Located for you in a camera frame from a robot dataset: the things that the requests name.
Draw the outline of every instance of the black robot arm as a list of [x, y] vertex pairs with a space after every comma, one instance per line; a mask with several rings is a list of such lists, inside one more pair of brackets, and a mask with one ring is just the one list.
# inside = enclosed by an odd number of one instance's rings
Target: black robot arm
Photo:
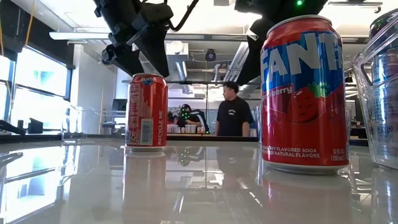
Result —
[[[169, 75], [164, 39], [173, 17], [166, 3], [141, 3], [139, 0], [94, 0], [95, 14], [103, 17], [112, 42], [103, 50], [103, 63], [114, 64], [130, 75], [143, 72], [141, 51], [164, 77]], [[132, 44], [139, 50], [132, 51]]]
[[[174, 27], [167, 0], [160, 4], [147, 0], [94, 0], [95, 14], [103, 17], [111, 33], [112, 42], [103, 50], [103, 63], [114, 64], [130, 75], [143, 72], [139, 61], [141, 51], [155, 69], [164, 77], [169, 75], [164, 39], [168, 29], [178, 31], [199, 0], [193, 0], [181, 22]], [[260, 49], [269, 28], [294, 16], [318, 14], [327, 0], [236, 0], [235, 10], [263, 15], [251, 30], [258, 36], [249, 40], [249, 57], [238, 78], [243, 85], [260, 74]], [[132, 44], [139, 50], [132, 51]]]

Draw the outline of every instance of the can lid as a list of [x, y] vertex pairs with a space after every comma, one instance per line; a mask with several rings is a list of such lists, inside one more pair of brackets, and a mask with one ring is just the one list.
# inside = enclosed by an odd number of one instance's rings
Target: can lid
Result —
[[296, 17], [292, 17], [292, 18], [290, 18], [290, 19], [285, 19], [284, 21], [278, 22], [277, 24], [275, 24], [273, 27], [271, 27], [271, 28], [268, 30], [268, 32], [267, 32], [267, 37], [268, 37], [268, 35], [269, 35], [269, 33], [270, 33], [271, 31], [273, 31], [276, 27], [279, 27], [280, 25], [283, 25], [283, 24], [288, 23], [288, 22], [296, 21], [296, 20], [299, 20], [299, 19], [312, 19], [312, 18], [326, 20], [326, 21], [328, 21], [328, 22], [330, 23], [330, 25], [331, 25], [331, 20], [330, 20], [330, 19], [327, 19], [327, 18], [325, 18], [325, 17], [323, 17], [323, 16], [319, 16], [319, 15], [296, 16]]
[[132, 77], [134, 78], [134, 77], [143, 76], [143, 75], [153, 75], [153, 76], [157, 76], [160, 78], [164, 78], [162, 75], [154, 74], [154, 73], [137, 73], [137, 74], [134, 74]]
[[380, 21], [381, 19], [383, 19], [383, 18], [385, 18], [385, 17], [388, 17], [388, 16], [391, 16], [391, 14], [394, 14], [395, 12], [398, 12], [398, 8], [397, 8], [397, 9], [393, 9], [393, 10], [391, 10], [391, 11], [389, 11], [389, 12], [387, 12], [387, 13], [384, 13], [383, 15], [379, 16], [377, 19], [375, 19], [375, 20], [372, 22], [372, 24], [370, 25], [370, 28], [371, 28], [375, 23], [377, 23], [378, 21]]

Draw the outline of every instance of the yellow cable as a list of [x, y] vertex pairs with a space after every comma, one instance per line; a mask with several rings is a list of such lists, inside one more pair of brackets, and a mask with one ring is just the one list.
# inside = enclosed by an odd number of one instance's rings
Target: yellow cable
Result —
[[32, 7], [30, 8], [30, 21], [29, 21], [29, 27], [27, 28], [25, 45], [27, 45], [29, 42], [30, 28], [32, 28], [33, 12], [34, 11], [35, 11], [35, 0], [32, 0]]
[[4, 45], [2, 44], [2, 27], [1, 27], [1, 18], [0, 18], [0, 44], [1, 44], [1, 56], [4, 57]]

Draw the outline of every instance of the short dark hair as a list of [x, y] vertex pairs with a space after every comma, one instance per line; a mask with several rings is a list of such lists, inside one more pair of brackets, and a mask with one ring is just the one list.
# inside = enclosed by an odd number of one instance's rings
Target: short dark hair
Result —
[[235, 93], [239, 91], [239, 85], [236, 82], [229, 81], [226, 82], [224, 86], [233, 89]]
[[181, 106], [181, 110], [185, 110], [186, 108], [189, 108], [190, 111], [192, 110], [190, 105], [188, 105], [188, 104], [184, 104]]

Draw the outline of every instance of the glossy white table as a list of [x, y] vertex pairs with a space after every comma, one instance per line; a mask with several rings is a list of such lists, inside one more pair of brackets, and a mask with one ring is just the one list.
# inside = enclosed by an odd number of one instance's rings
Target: glossy white table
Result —
[[24, 153], [2, 169], [4, 223], [398, 223], [398, 170], [379, 169], [366, 147], [350, 147], [339, 175], [308, 176], [267, 167], [253, 142], [122, 144], [0, 145]]

